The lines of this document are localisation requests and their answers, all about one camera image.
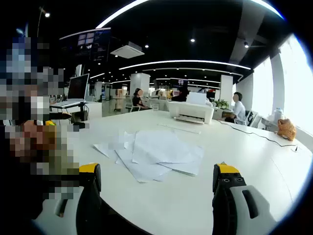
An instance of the floor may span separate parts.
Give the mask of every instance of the floor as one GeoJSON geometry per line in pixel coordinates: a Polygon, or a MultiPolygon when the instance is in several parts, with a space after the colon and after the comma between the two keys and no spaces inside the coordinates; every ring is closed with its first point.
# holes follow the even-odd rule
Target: floor
{"type": "Polygon", "coordinates": [[[112,99],[110,101],[102,101],[102,117],[124,114],[127,112],[128,109],[125,109],[124,99],[112,99]]]}

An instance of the ceiling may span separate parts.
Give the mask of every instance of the ceiling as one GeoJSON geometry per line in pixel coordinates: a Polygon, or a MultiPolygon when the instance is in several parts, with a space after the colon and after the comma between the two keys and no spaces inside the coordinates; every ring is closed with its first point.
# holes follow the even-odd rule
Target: ceiling
{"type": "MultiPolygon", "coordinates": [[[[31,5],[25,5],[28,11],[21,11],[20,18],[23,20],[17,21],[17,25],[29,22],[30,35],[36,36],[39,6],[44,5],[51,17],[41,18],[39,36],[48,40],[53,48],[59,38],[96,28],[108,16],[132,1],[34,1],[31,5]]],[[[143,47],[145,55],[131,59],[109,55],[103,61],[85,61],[84,71],[90,70],[90,76],[105,73],[94,78],[94,81],[121,81],[128,79],[131,73],[143,70],[149,70],[144,72],[151,75],[151,82],[156,78],[165,78],[165,75],[219,81],[225,72],[210,71],[219,70],[239,74],[233,74],[234,82],[237,82],[253,72],[253,68],[291,33],[283,19],[250,0],[150,0],[118,16],[105,27],[112,28],[114,43],[109,52],[131,41],[143,47]],[[245,48],[245,41],[253,47],[245,48]],[[118,70],[164,60],[218,61],[252,70],[208,63],[169,63],[118,70]]],[[[57,58],[54,54],[56,51],[50,52],[54,60],[57,58]]],[[[66,78],[73,76],[75,65],[71,62],[60,65],[56,61],[56,65],[66,68],[66,78]]]]}

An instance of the black ceiling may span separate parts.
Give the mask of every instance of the black ceiling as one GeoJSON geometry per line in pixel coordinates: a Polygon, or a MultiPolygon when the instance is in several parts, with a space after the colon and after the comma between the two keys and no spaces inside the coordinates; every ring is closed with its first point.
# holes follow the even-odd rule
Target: black ceiling
{"type": "MultiPolygon", "coordinates": [[[[106,0],[106,1],[35,1],[25,4],[21,11],[19,24],[29,22],[31,36],[36,36],[39,6],[51,13],[50,18],[42,17],[39,36],[48,39],[51,43],[57,42],[60,37],[84,30],[95,28],[109,15],[129,4],[133,0],[106,0]]],[[[86,61],[85,72],[90,75],[106,73],[97,79],[105,81],[122,80],[135,71],[154,68],[200,68],[224,70],[247,76],[251,70],[217,64],[180,63],[160,64],[137,67],[127,70],[118,70],[121,67],[153,61],[163,60],[210,60],[229,63],[243,14],[245,0],[150,0],[120,15],[105,27],[112,28],[113,40],[120,40],[121,44],[131,41],[141,47],[145,55],[132,59],[115,58],[108,56],[108,60],[86,61]]],[[[259,6],[265,11],[263,21],[252,39],[252,45],[244,51],[244,57],[238,61],[239,65],[250,68],[256,67],[262,60],[271,54],[273,49],[282,42],[291,30],[287,24],[271,11],[259,6]]],[[[66,68],[65,75],[73,75],[74,66],[71,63],[62,65],[66,68]]],[[[221,73],[199,70],[157,70],[146,72],[151,79],[171,77],[204,79],[218,79],[221,73]]],[[[237,81],[241,76],[234,76],[237,81]]]]}

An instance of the computer monitor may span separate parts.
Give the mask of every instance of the computer monitor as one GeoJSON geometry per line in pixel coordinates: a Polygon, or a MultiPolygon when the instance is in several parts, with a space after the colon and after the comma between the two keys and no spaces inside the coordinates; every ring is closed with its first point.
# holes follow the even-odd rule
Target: computer monitor
{"type": "Polygon", "coordinates": [[[89,73],[74,77],[69,82],[68,99],[85,99],[89,73]]]}

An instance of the man in white shirt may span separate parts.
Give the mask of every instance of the man in white shirt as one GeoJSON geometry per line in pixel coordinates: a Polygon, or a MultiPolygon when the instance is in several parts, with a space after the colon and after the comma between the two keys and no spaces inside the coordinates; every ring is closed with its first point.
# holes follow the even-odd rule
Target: man in white shirt
{"type": "Polygon", "coordinates": [[[241,102],[242,98],[243,98],[243,95],[240,92],[234,93],[233,100],[235,102],[235,107],[231,116],[227,117],[225,121],[235,123],[234,119],[236,118],[242,121],[246,119],[246,108],[241,102]]]}

